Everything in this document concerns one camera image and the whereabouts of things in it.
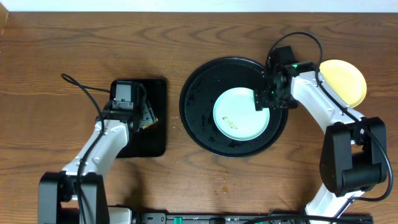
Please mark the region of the yellow sponge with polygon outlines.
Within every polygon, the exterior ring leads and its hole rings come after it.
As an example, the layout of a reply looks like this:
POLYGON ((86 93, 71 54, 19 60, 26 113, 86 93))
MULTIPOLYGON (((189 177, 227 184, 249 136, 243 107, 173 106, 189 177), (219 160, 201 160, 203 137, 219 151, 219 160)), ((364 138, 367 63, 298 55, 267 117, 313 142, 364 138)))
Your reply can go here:
POLYGON ((153 124, 155 124, 156 122, 158 122, 158 118, 154 114, 152 108, 144 108, 142 110, 142 120, 141 120, 140 128, 146 129, 149 126, 152 126, 153 124))

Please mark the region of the light blue plate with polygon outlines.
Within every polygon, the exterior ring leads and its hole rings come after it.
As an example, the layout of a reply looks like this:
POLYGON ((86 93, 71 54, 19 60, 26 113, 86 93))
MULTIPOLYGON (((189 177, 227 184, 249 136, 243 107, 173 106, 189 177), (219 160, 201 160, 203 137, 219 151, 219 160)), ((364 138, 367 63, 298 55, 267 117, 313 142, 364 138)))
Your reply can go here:
POLYGON ((255 109, 254 91, 237 87, 222 93, 213 107, 213 120, 219 131, 230 139, 248 141, 259 137, 268 127, 269 109, 255 109))

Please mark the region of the yellow plate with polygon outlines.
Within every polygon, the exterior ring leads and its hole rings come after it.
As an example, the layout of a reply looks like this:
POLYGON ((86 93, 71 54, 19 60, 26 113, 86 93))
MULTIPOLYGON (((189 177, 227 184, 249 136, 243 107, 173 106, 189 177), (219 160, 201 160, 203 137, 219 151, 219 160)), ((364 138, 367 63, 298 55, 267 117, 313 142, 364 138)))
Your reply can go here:
POLYGON ((327 84, 350 107, 358 106, 365 99, 367 84, 354 65, 343 60, 327 60, 320 64, 320 71, 327 84))

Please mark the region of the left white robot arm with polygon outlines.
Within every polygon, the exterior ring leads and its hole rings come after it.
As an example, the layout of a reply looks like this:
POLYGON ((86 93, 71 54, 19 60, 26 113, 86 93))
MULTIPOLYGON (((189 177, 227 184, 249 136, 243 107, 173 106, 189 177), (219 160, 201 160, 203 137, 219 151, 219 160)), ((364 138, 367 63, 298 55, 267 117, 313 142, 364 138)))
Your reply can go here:
POLYGON ((116 95, 104 108, 93 134, 60 172, 46 172, 39 182, 39 223, 137 223, 123 205, 108 205, 104 178, 132 135, 157 121, 146 95, 116 95))

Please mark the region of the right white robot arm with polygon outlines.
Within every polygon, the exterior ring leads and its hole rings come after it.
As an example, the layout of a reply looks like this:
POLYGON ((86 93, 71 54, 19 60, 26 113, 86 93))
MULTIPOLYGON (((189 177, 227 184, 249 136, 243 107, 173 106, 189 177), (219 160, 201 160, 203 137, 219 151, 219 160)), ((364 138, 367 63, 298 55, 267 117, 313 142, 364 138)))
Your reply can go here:
POLYGON ((302 223, 339 223, 343 212, 363 194, 387 181, 392 167, 386 152, 386 127, 378 118, 355 110, 366 95, 363 74, 342 60, 316 66, 294 59, 268 61, 265 87, 254 92, 256 110, 304 106, 324 132, 320 175, 322 186, 303 211, 302 223))

